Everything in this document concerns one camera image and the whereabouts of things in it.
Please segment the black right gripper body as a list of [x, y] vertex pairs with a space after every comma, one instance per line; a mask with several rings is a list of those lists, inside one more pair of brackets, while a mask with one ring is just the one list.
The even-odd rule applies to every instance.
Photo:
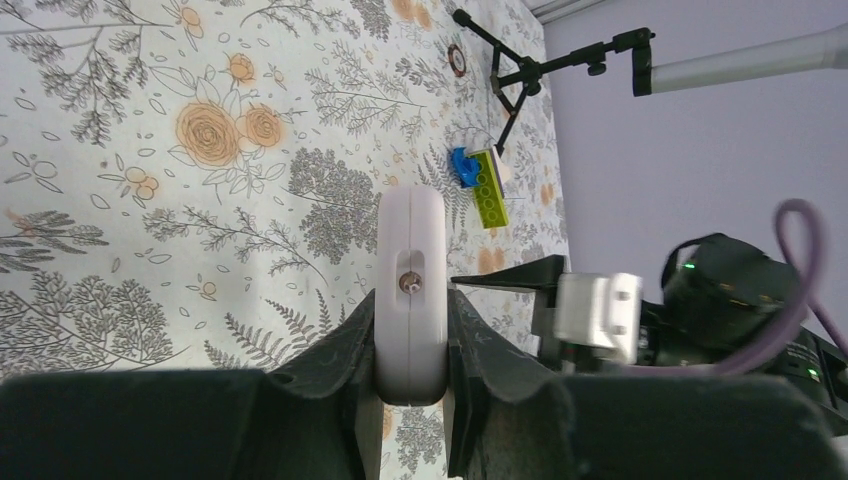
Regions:
[[[557, 339], [553, 334], [557, 317], [556, 297], [553, 291], [537, 291], [533, 304], [531, 333], [538, 337], [537, 360], [554, 371], [599, 371], [600, 361], [588, 347], [577, 346]], [[663, 307], [647, 301], [641, 302], [637, 365], [653, 366], [659, 351], [659, 323]]]

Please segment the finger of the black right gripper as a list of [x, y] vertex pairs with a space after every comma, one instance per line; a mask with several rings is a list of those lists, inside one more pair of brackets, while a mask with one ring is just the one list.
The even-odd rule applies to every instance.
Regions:
[[568, 257], [552, 254], [488, 274], [454, 276], [454, 285], [518, 293], [549, 292], [567, 271]]

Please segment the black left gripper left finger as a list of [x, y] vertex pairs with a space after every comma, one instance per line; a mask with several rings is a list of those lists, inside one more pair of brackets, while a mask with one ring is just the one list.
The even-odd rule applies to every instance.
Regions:
[[374, 299], [283, 366], [22, 376], [1, 387], [5, 479], [375, 479]]

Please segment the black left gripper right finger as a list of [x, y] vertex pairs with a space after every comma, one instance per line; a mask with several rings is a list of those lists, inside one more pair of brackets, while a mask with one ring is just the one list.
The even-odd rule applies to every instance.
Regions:
[[561, 375], [448, 295], [448, 473], [463, 479], [843, 479], [819, 409], [772, 376]]

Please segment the white red remote control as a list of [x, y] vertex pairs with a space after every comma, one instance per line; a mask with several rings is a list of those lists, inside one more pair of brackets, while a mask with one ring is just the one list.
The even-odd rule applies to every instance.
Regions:
[[391, 405], [428, 406], [444, 395], [447, 367], [445, 204], [426, 185], [381, 198], [377, 222], [375, 380]]

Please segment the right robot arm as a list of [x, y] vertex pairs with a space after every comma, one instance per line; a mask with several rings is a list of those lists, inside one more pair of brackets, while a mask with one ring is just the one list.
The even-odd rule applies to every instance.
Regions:
[[670, 370], [728, 360], [777, 323], [800, 279], [791, 265], [714, 233], [670, 252], [660, 303], [644, 299], [638, 276], [573, 273], [563, 255], [457, 276], [454, 283], [533, 294], [539, 361], [595, 374], [623, 365]]

